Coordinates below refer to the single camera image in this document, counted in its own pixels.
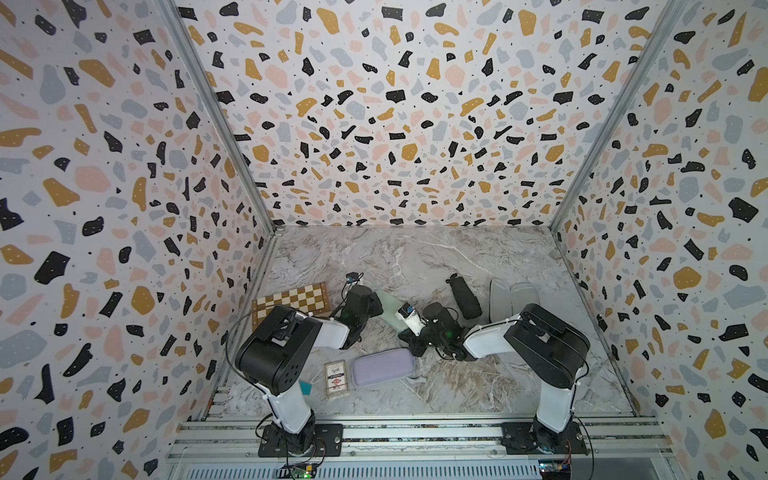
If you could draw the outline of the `black umbrella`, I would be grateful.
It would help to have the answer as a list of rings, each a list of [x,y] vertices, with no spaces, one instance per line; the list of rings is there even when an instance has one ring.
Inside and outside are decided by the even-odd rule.
[[[446,283],[450,286],[454,300],[465,319],[473,320],[482,315],[480,302],[463,276],[454,273],[446,280]]]

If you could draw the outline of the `lilac zippered umbrella sleeve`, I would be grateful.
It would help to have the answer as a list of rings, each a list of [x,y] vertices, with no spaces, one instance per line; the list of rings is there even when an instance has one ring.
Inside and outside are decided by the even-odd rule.
[[[410,351],[397,348],[355,359],[351,373],[355,386],[364,388],[408,377],[414,373],[415,366]]]

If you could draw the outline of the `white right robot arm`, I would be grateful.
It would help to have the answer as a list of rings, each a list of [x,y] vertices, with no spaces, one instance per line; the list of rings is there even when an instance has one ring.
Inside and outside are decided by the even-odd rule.
[[[398,333],[415,357],[432,347],[444,360],[474,361],[514,352],[541,381],[533,428],[552,437],[565,432],[573,419],[573,397],[588,373],[587,337],[537,303],[529,303],[506,319],[472,328],[461,327],[440,303],[425,308],[430,318],[418,320],[420,330]]]

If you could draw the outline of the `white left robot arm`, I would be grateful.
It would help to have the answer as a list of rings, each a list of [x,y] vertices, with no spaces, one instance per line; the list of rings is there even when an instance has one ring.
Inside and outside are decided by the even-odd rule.
[[[310,353],[315,348],[349,349],[368,320],[382,313],[378,295],[362,285],[350,289],[330,320],[277,305],[241,345],[234,366],[266,394],[279,429],[293,436],[310,435],[314,414],[298,385]]]

